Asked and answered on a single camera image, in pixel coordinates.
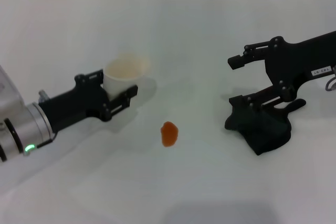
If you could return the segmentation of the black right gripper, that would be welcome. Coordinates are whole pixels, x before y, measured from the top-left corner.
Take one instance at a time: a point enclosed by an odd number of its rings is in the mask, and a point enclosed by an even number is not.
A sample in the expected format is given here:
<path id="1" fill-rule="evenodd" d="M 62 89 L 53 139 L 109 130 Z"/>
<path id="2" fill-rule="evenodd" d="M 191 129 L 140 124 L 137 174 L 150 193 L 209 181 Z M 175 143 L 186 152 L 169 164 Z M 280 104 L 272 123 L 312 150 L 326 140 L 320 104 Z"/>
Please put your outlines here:
<path id="1" fill-rule="evenodd" d="M 333 74 L 335 32 L 296 44 L 290 44 L 282 37 L 276 37 L 271 42 L 270 49 L 268 41 L 246 45 L 242 56 L 228 59 L 233 70 L 265 59 L 266 73 L 272 83 L 272 86 L 256 93 L 229 98 L 233 108 L 269 109 L 287 103 L 284 109 L 298 109 L 296 98 L 299 88 L 308 81 Z"/>

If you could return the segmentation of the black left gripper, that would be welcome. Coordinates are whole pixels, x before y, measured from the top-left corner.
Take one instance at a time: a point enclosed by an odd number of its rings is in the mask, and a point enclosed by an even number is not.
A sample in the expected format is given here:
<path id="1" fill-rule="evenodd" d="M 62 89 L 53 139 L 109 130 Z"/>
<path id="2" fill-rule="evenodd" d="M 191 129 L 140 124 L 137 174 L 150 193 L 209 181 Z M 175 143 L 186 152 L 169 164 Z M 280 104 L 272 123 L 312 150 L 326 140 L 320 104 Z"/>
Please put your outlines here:
<path id="1" fill-rule="evenodd" d="M 131 99 L 137 96 L 138 86 L 133 85 L 109 101 L 102 88 L 103 69 L 75 76 L 75 87 L 70 91 L 40 102 L 52 131 L 61 131 L 89 117 L 102 121 L 112 117 L 130 106 Z"/>

